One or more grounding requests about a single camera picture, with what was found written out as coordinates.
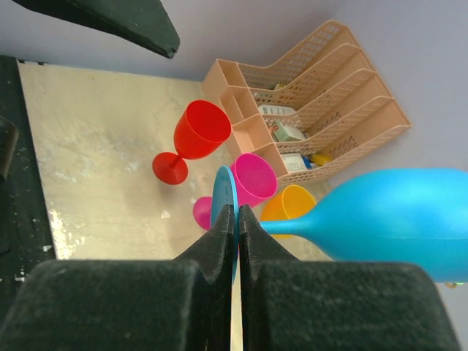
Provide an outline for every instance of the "yellow item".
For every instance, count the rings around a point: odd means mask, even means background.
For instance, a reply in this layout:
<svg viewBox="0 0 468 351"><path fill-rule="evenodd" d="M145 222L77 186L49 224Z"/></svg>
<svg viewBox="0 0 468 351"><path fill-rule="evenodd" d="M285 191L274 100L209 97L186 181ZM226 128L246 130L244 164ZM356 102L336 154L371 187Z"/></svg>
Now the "yellow item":
<svg viewBox="0 0 468 351"><path fill-rule="evenodd" d="M332 158L324 154L313 154L311 161L317 166L322 167L325 163L331 162Z"/></svg>
<svg viewBox="0 0 468 351"><path fill-rule="evenodd" d="M260 214L260 221L281 221L298 218L312 210L317 201L299 185L289 185L270 201L268 201ZM291 235L274 235L275 238L290 238Z"/></svg>
<svg viewBox="0 0 468 351"><path fill-rule="evenodd" d="M278 89L281 89L281 88L284 88L287 84L284 84L284 83L277 83L275 85L275 89L274 90L278 90Z"/></svg>
<svg viewBox="0 0 468 351"><path fill-rule="evenodd" d="M446 287L449 287L450 289L455 289L459 285L463 285L464 283L445 283Z"/></svg>

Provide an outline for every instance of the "red plastic goblet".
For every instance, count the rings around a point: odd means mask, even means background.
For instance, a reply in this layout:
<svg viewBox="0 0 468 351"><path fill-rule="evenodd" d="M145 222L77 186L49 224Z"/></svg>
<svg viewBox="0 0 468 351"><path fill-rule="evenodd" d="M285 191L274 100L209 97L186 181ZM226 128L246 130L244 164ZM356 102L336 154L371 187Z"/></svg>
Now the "red plastic goblet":
<svg viewBox="0 0 468 351"><path fill-rule="evenodd" d="M177 154L163 152L154 157L153 171L160 181L180 184L189 168L184 159L202 159L215 151L231 134L226 113L211 102L190 102L175 126L174 146Z"/></svg>

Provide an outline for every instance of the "small package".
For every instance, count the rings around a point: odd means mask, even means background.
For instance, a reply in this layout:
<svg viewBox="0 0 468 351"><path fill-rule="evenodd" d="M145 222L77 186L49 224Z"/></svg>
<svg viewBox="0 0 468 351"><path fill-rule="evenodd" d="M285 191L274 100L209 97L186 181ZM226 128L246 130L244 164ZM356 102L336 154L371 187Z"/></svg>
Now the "small package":
<svg viewBox="0 0 468 351"><path fill-rule="evenodd" d="M301 154L282 154L281 158L288 172L294 173L307 170Z"/></svg>
<svg viewBox="0 0 468 351"><path fill-rule="evenodd" d="M276 121L273 125L273 138L276 141L301 141L306 139L298 128L287 126L281 121Z"/></svg>
<svg viewBox="0 0 468 351"><path fill-rule="evenodd" d="M277 83L277 84L275 85L275 89L274 89L274 90L279 90L279 89L281 89L281 88L284 88L285 86L286 86L286 84L284 84L284 83Z"/></svg>
<svg viewBox="0 0 468 351"><path fill-rule="evenodd" d="M278 106L278 105L260 105L258 110L263 115L292 115L295 113L295 110L289 106Z"/></svg>

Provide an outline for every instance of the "pink cup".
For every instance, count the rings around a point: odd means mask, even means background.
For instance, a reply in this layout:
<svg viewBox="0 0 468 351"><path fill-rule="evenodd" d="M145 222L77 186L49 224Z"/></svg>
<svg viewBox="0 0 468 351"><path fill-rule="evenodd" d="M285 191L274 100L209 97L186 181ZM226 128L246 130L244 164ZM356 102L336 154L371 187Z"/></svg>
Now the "pink cup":
<svg viewBox="0 0 468 351"><path fill-rule="evenodd" d="M234 176L239 206L255 207L276 194L278 189L276 174L262 157L256 154L242 154L230 169ZM204 230L209 230L211 197L198 199L194 204L193 215Z"/></svg>

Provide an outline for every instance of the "black surface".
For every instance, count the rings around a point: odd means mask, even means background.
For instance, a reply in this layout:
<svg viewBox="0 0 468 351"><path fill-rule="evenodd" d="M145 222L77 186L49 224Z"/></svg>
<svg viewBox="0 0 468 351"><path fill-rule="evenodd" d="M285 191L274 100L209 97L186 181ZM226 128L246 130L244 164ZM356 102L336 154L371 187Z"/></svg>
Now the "black surface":
<svg viewBox="0 0 468 351"><path fill-rule="evenodd" d="M7 178L17 140L18 129L0 115L0 182Z"/></svg>
<svg viewBox="0 0 468 351"><path fill-rule="evenodd" d="M180 45L159 0L13 1L44 15L116 35L164 57L174 57Z"/></svg>
<svg viewBox="0 0 468 351"><path fill-rule="evenodd" d="M228 350L233 207L174 261L57 261L27 278L0 350Z"/></svg>
<svg viewBox="0 0 468 351"><path fill-rule="evenodd" d="M245 350L460 350L422 269L297 261L248 206L239 217Z"/></svg>
<svg viewBox="0 0 468 351"><path fill-rule="evenodd" d="M0 237L9 251L0 254L0 320L4 319L23 277L44 260L55 257L44 194L29 129L18 65L0 56L0 116L19 131L8 178L0 186Z"/></svg>
<svg viewBox="0 0 468 351"><path fill-rule="evenodd" d="M10 238L7 231L7 214L10 207L10 194L4 185L7 178L13 153L15 152L18 129L0 115L0 254L10 250Z"/></svg>

